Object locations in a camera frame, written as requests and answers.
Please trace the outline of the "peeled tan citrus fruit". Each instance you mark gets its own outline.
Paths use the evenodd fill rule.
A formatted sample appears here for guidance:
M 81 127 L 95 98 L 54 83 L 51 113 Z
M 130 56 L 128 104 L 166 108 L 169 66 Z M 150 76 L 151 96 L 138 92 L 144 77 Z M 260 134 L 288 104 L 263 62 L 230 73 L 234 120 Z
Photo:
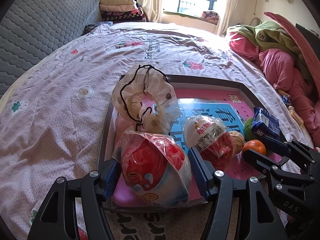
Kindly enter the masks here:
M 245 144 L 245 138 L 244 136 L 237 131 L 230 131 L 229 135 L 231 136 L 231 139 L 233 141 L 234 145 L 234 154 L 238 154 L 242 151 Z

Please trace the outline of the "blue snack packet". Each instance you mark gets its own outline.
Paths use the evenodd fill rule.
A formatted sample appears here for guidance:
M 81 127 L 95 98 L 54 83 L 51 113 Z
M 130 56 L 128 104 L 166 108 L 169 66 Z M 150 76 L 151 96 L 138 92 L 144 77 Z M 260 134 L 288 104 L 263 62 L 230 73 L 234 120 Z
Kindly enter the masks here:
M 275 139 L 279 139 L 279 120 L 263 108 L 254 107 L 253 110 L 254 115 L 251 125 L 251 132 L 259 137 L 268 135 Z

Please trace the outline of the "red white egg toy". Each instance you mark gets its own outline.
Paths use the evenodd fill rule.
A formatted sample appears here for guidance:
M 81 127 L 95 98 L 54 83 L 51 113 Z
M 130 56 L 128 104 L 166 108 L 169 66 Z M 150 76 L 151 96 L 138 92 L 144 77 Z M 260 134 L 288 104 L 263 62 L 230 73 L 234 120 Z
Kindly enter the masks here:
M 187 148 L 196 148 L 203 160 L 225 171 L 235 152 L 235 143 L 219 118 L 197 115 L 189 117 L 183 127 Z
M 189 203 L 191 165 L 173 137 L 130 127 L 112 157 L 120 162 L 125 184 L 142 201 L 166 209 Z

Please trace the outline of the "white sheer scrunchie black trim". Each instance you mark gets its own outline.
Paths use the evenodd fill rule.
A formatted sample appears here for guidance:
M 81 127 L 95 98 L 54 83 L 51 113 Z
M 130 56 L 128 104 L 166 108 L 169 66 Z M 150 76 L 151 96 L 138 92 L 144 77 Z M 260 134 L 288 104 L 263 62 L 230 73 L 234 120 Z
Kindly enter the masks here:
M 118 81 L 112 104 L 139 132 L 169 134 L 181 114 L 168 76 L 150 64 L 131 68 Z

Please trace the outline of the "wrapped biscuit pack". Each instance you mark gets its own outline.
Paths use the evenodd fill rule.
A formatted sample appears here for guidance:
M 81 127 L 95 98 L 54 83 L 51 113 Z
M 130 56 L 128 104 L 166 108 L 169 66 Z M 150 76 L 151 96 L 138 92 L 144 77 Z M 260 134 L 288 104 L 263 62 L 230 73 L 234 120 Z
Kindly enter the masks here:
M 303 127 L 304 126 L 304 121 L 303 119 L 297 114 L 297 112 L 295 111 L 295 108 L 293 106 L 289 106 L 288 107 L 289 113 L 291 115 L 291 117 L 296 121 L 296 123 L 300 126 Z

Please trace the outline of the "small blue snack wrapper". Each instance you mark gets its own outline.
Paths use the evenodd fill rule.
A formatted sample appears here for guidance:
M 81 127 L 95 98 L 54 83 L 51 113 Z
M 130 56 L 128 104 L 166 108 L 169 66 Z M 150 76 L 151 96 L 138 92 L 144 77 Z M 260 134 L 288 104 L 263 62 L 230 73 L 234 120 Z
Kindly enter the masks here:
M 292 106 L 292 103 L 291 103 L 290 99 L 287 96 L 282 95 L 281 99 L 282 99 L 282 101 L 283 101 L 283 103 L 285 104 L 286 107 Z

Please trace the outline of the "pink blue Chinese book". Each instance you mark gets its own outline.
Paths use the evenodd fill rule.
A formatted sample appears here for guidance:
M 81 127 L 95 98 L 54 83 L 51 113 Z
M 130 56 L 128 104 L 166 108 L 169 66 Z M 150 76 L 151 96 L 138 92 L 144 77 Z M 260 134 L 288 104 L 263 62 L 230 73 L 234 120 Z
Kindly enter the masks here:
M 181 116 L 175 120 L 171 129 L 170 135 L 174 140 L 184 149 L 185 153 L 188 153 L 182 128 L 185 121 L 190 116 L 205 115 L 220 118 L 227 131 L 237 131 L 244 136 L 244 123 L 241 118 L 245 119 L 253 117 L 253 108 L 250 107 L 244 96 L 238 92 L 229 92 L 224 90 L 211 91 L 207 89 L 176 89 L 176 94 L 179 97 L 178 104 L 181 109 Z M 207 99 L 197 99 L 196 95 L 209 96 Z M 126 124 L 123 118 L 118 118 L 118 112 L 114 110 L 112 104 L 111 108 L 112 118 L 109 127 L 109 134 L 114 139 L 114 146 L 116 146 L 121 134 L 131 125 Z M 236 179 L 246 180 L 250 176 L 256 176 L 262 178 L 263 175 L 255 170 L 252 166 L 245 163 L 240 154 L 233 157 L 230 165 L 226 169 L 226 173 Z M 192 178 L 191 184 L 191 199 L 190 202 L 203 202 L 204 198 L 200 196 L 197 189 L 194 178 Z M 132 190 L 125 185 L 123 176 L 120 176 L 112 201 L 116 206 L 120 206 L 121 209 L 129 209 L 134 207 L 150 207 L 146 201 L 141 200 Z

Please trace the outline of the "pink crumpled duvet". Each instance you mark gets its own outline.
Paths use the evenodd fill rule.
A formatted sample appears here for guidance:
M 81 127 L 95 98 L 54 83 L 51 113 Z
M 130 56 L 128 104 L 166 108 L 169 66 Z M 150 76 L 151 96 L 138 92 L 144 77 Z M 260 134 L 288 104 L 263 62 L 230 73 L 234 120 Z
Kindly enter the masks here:
M 266 80 L 275 90 L 291 96 L 291 103 L 298 116 L 304 121 L 306 130 L 315 146 L 319 146 L 319 100 L 311 100 L 311 86 L 304 81 L 295 67 L 294 58 L 287 52 L 271 48 L 259 49 L 244 35 L 231 32 L 227 35 L 232 51 L 254 62 L 263 71 Z

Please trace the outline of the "pink floral bed sheet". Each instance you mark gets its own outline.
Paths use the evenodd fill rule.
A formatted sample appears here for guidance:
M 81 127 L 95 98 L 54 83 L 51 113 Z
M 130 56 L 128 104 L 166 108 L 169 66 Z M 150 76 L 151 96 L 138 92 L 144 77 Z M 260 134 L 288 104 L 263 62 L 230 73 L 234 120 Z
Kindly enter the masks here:
M 144 64 L 243 83 L 284 134 L 312 146 L 262 72 L 224 38 L 175 24 L 99 27 L 29 69 L 1 100 L 1 217 L 16 239 L 27 238 L 31 211 L 57 177 L 80 178 L 96 167 L 112 90 Z

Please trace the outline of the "black television screen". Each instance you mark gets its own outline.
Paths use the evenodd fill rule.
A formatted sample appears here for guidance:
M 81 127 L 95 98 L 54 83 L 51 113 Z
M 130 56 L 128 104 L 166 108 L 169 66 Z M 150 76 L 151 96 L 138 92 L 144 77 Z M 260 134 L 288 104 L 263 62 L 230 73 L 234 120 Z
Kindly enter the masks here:
M 312 48 L 319 49 L 319 35 L 312 30 L 306 29 L 303 26 L 296 23 L 296 28 L 301 32 L 301 34 L 305 37 Z

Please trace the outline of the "pink round cushion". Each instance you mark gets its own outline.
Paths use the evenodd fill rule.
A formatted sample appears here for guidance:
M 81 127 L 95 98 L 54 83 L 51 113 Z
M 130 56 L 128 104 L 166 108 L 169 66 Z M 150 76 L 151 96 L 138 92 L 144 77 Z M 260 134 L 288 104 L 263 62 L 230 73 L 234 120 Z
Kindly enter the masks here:
M 279 14 L 274 14 L 272 12 L 264 12 L 264 15 L 268 16 L 269 18 L 275 20 L 277 23 L 279 23 L 282 28 L 293 38 L 296 45 L 302 52 L 304 59 L 306 61 L 307 67 L 310 71 L 310 74 L 315 82 L 317 92 L 319 93 L 320 89 L 320 82 L 319 82 L 319 67 L 320 62 L 316 55 L 316 53 L 313 51 L 312 47 L 310 46 L 307 39 L 303 36 L 303 34 L 286 18 Z

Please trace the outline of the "green blanket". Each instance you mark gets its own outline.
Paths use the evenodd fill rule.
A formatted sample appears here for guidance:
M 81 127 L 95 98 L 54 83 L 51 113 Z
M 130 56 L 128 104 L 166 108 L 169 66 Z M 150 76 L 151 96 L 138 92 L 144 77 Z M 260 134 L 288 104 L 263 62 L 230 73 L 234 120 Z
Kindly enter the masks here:
M 307 68 L 302 51 L 282 26 L 274 21 L 265 21 L 257 26 L 239 24 L 226 31 L 231 50 L 240 56 L 259 63 L 259 54 L 269 49 L 280 49 L 298 61 L 298 69 L 304 80 L 311 82 L 312 76 Z

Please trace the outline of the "patterned pillow on windowsill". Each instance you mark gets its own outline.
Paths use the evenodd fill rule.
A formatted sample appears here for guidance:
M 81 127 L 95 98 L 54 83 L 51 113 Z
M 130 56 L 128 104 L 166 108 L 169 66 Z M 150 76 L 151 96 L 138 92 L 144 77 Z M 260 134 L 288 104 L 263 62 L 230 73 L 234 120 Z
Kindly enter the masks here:
M 204 11 L 201 15 L 201 18 L 207 22 L 218 24 L 220 16 L 217 12 L 210 10 L 210 11 Z

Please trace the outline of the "cream curtain right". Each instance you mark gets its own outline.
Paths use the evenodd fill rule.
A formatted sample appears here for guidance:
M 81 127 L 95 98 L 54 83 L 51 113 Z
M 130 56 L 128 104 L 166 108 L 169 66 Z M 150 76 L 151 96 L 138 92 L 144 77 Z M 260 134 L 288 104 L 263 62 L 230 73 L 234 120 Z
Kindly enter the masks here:
M 232 13 L 235 11 L 239 0 L 217 0 L 214 7 L 215 12 L 219 15 L 215 33 L 217 36 L 223 35 L 229 25 Z

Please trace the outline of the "folded blankets stack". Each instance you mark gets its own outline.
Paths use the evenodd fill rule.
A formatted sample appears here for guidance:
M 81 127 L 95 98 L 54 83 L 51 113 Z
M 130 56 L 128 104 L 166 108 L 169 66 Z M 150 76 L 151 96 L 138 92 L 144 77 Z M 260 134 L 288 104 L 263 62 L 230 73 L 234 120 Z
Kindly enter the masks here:
M 100 0 L 101 19 L 105 22 L 147 22 L 142 6 L 136 0 Z

